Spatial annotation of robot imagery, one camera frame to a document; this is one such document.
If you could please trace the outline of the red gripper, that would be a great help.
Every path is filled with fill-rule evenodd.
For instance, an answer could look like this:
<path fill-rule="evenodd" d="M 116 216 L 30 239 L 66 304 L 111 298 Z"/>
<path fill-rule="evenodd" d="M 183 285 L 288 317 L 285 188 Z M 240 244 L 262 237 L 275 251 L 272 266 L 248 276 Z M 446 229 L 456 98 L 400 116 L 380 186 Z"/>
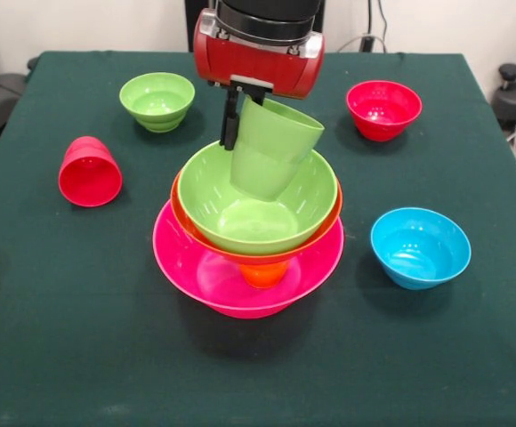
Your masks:
<path fill-rule="evenodd" d="M 194 29 L 194 58 L 201 78 L 228 86 L 222 118 L 220 145 L 233 150 L 238 138 L 238 96 L 242 87 L 259 86 L 277 96 L 304 99 L 315 85 L 323 62 L 325 40 L 311 31 L 293 44 L 254 43 L 235 35 L 217 16 L 205 8 Z M 258 105 L 265 91 L 247 91 Z"/>

